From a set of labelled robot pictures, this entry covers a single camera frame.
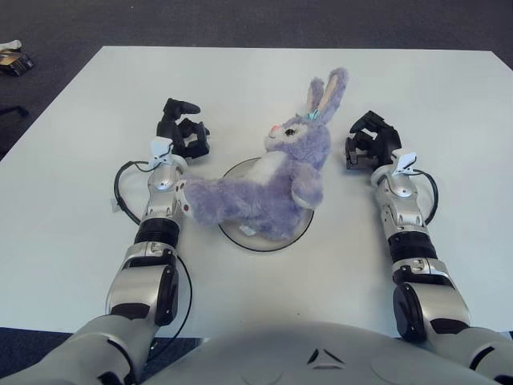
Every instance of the black cable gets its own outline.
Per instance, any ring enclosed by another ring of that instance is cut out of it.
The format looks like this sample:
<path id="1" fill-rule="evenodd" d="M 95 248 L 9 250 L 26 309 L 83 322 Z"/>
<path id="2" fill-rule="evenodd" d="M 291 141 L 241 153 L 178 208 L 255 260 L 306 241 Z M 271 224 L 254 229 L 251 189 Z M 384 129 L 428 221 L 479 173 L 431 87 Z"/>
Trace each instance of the black cable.
<path id="1" fill-rule="evenodd" d="M 162 158 L 163 156 L 166 156 L 169 152 L 171 152 L 172 144 L 169 144 L 168 150 L 162 154 L 159 155 L 158 158 Z M 119 206 L 119 208 L 124 211 L 130 219 L 132 219 L 136 225 L 140 225 L 141 221 L 140 219 L 128 208 L 127 202 L 121 197 L 121 194 L 119 193 L 119 178 L 121 177 L 121 174 L 127 168 L 130 168 L 131 166 L 136 166 L 137 169 L 141 172 L 151 172 L 154 171 L 157 167 L 160 166 L 162 162 L 159 162 L 154 168 L 150 168 L 149 170 L 143 170 L 141 167 L 139 167 L 140 164 L 148 164 L 148 162 L 145 162 L 144 160 L 130 160 L 129 162 L 125 163 L 121 168 L 118 170 L 118 172 L 115 174 L 114 178 L 114 198 Z"/>
<path id="2" fill-rule="evenodd" d="M 427 180 L 431 183 L 431 188 L 433 189 L 433 207 L 431 208 L 430 215 L 428 215 L 428 217 L 424 220 L 424 223 L 426 225 L 428 225 L 433 220 L 434 215 L 436 214 L 436 210 L 438 208 L 438 186 L 436 185 L 434 178 L 427 172 L 424 172 L 422 170 L 417 170 L 417 169 L 414 169 L 414 172 L 416 172 L 416 174 L 410 174 L 410 175 L 411 176 L 415 176 L 415 175 L 425 176 L 427 178 Z"/>
<path id="3" fill-rule="evenodd" d="M 187 308 L 187 313 L 185 314 L 185 318 L 182 321 L 182 325 L 180 326 L 178 331 L 175 333 L 175 335 L 173 335 L 171 337 L 171 339 L 168 341 L 168 343 L 166 343 L 166 345 L 164 345 L 164 347 L 162 349 L 160 349 L 160 351 L 158 353 L 155 353 L 152 357 L 150 357 L 147 360 L 147 363 L 149 363 L 150 361 L 156 359 L 159 355 L 164 353 L 170 347 L 170 345 L 176 341 L 176 338 L 178 337 L 178 334 L 180 334 L 180 332 L 184 328 L 185 323 L 187 322 L 187 319 L 189 318 L 189 315 L 191 313 L 191 307 L 192 307 L 192 281 L 191 281 L 191 276 L 189 275 L 189 272 L 187 270 L 187 266 L 185 266 L 184 261 L 182 261 L 182 258 L 180 258 L 180 256 L 178 256 L 178 255 L 176 257 L 178 258 L 178 260 L 180 261 L 180 263 L 184 267 L 185 274 L 187 275 L 187 280 L 189 281 L 189 290 L 190 290 L 189 291 L 189 293 L 190 293 L 190 295 L 189 295 L 189 306 Z"/>
<path id="4" fill-rule="evenodd" d="M 118 172 L 115 174 L 115 178 L 114 178 L 114 198 L 116 200 L 116 202 L 118 203 L 118 206 L 119 208 L 124 211 L 128 217 L 130 219 L 132 219 L 136 225 L 140 225 L 141 221 L 140 219 L 128 208 L 127 206 L 127 203 L 125 202 L 125 200 L 121 197 L 121 194 L 119 193 L 119 178 L 121 177 L 121 174 L 123 174 L 123 172 L 125 170 L 127 170 L 128 168 L 130 168 L 131 166 L 133 165 L 138 165 L 138 164 L 147 164 L 147 162 L 143 161 L 143 160 L 137 160 L 137 161 L 132 161 L 130 160 L 129 162 L 125 163 L 123 166 L 121 166 L 121 168 L 118 170 Z"/>

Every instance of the white table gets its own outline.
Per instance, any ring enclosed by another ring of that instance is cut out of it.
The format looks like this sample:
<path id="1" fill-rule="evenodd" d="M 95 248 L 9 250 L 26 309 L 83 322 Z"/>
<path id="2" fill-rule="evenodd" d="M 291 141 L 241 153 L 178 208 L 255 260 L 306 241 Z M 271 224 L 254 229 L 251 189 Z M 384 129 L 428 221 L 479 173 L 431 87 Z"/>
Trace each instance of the white table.
<path id="1" fill-rule="evenodd" d="M 112 212 L 112 181 L 125 161 L 147 159 L 168 97 L 201 106 L 193 119 L 212 130 L 211 155 L 191 171 L 218 177 L 262 154 L 269 128 L 304 106 L 310 79 L 337 66 L 350 81 L 330 124 L 325 200 L 310 229 L 280 252 L 252 253 L 217 227 L 186 222 L 179 251 L 195 297 L 183 336 L 287 320 L 397 335 L 374 190 L 342 155 L 349 128 L 370 109 L 438 182 L 430 233 L 473 323 L 513 329 L 513 75 L 491 52 L 163 47 L 104 47 L 0 163 L 0 326 L 73 332 L 104 312 L 137 230 Z M 146 178 L 122 180 L 137 213 Z M 416 180 L 427 212 L 430 190 Z M 174 333 L 187 300 L 183 277 L 179 317 L 160 335 Z"/>

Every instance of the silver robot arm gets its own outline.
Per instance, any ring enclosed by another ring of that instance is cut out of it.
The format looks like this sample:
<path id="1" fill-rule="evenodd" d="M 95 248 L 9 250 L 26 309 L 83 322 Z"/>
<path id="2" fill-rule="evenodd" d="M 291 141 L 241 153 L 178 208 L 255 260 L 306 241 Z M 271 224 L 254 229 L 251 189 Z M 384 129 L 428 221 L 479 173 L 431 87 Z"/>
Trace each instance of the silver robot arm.
<path id="1" fill-rule="evenodd" d="M 156 332 L 171 323 L 177 313 L 176 245 L 181 210 L 173 189 L 187 167 L 181 155 L 208 153 L 208 131 L 203 124 L 183 120 L 177 125 L 175 120 L 182 113 L 199 111 L 193 104 L 173 99 L 164 108 L 157 137 L 151 142 L 148 170 L 154 171 L 147 183 L 150 198 L 134 245 L 128 248 L 112 282 L 106 315 L 90 321 L 41 362 L 0 380 L 2 385 L 138 383 Z M 197 134 L 198 140 L 188 147 L 184 135 L 191 133 Z M 171 153 L 174 140 L 178 151 Z M 134 163 L 145 162 L 126 163 L 116 180 Z M 139 222 L 121 196 L 116 199 L 119 207 Z"/>
<path id="2" fill-rule="evenodd" d="M 378 135 L 372 137 L 364 128 Z M 494 331 L 470 326 L 467 305 L 431 243 L 417 204 L 418 191 L 410 180 L 415 174 L 415 153 L 401 149 L 397 132 L 371 111 L 351 132 L 355 136 L 346 142 L 348 168 L 377 167 L 371 183 L 377 188 L 393 260 L 399 334 L 490 379 L 511 383 L 513 342 Z M 367 154 L 357 154 L 356 148 Z"/>

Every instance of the bunny head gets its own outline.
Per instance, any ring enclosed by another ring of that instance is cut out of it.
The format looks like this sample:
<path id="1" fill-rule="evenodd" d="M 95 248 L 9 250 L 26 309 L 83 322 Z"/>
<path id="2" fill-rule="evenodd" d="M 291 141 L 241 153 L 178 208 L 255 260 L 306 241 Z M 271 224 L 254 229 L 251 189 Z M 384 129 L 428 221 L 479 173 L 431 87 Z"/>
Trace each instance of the bunny head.
<path id="1" fill-rule="evenodd" d="M 326 124 L 340 106 L 348 75 L 344 68 L 329 74 L 328 86 L 315 78 L 310 83 L 307 105 L 309 114 L 294 116 L 273 126 L 265 138 L 267 151 L 282 151 L 292 158 L 320 169 L 329 154 L 330 138 Z"/>

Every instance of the plush toy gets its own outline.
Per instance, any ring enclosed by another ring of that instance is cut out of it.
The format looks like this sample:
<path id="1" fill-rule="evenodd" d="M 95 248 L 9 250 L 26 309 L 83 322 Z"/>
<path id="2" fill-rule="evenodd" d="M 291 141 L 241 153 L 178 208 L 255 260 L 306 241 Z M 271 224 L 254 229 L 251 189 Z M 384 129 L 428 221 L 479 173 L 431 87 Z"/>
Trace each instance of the plush toy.
<path id="1" fill-rule="evenodd" d="M 340 105 L 348 76 L 333 70 L 324 91 L 322 80 L 312 80 L 309 113 L 274 126 L 265 138 L 267 152 L 236 179 L 203 180 L 187 176 L 176 182 L 176 199 L 185 215 L 204 225 L 238 221 L 246 232 L 268 239 L 289 238 L 305 209 L 322 201 L 320 170 L 329 154 L 325 126 Z"/>

